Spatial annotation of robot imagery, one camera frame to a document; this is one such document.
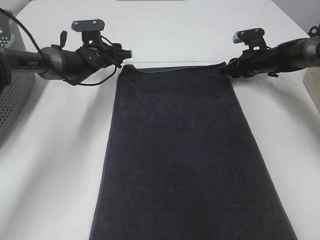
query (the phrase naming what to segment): cable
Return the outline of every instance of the cable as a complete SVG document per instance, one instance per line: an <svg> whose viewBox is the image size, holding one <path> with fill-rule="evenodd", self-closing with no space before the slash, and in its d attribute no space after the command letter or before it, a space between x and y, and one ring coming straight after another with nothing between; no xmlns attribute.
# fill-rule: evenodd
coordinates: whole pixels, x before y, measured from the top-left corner
<svg viewBox="0 0 320 240"><path fill-rule="evenodd" d="M8 13L7 11L3 10L0 7L0 13L4 14L5 16L7 16L8 18L10 18L11 20L13 20L16 24L18 24L22 30L27 34L27 36L30 38L32 44L34 45L35 49L38 51L38 53L40 54L40 56L44 59L44 61L48 64L49 67L51 67L53 69L53 71L55 71L58 75L60 75L60 77L63 78L63 81L67 82L68 84L71 84L73 86L75 85L81 85L81 86L97 86L100 85L102 83L104 83L105 81L107 81L109 78L111 78L117 71L117 67L115 67L115 70L113 71L113 73L111 75L109 75L108 77L106 77L104 80L97 82L97 83L81 83L81 82L77 82L74 81L72 79L68 79L62 72L60 72L58 69L56 69L56 67L51 63L51 61L45 56L45 54L41 51L40 47L38 46L38 44L36 43L34 37L31 35L31 33L28 31L28 29L18 20L16 19L14 16L12 16L10 13ZM106 37L103 37L106 41L108 41L111 46L114 49L114 52L116 53L116 49L113 46L113 43L111 41L109 41Z"/></svg>

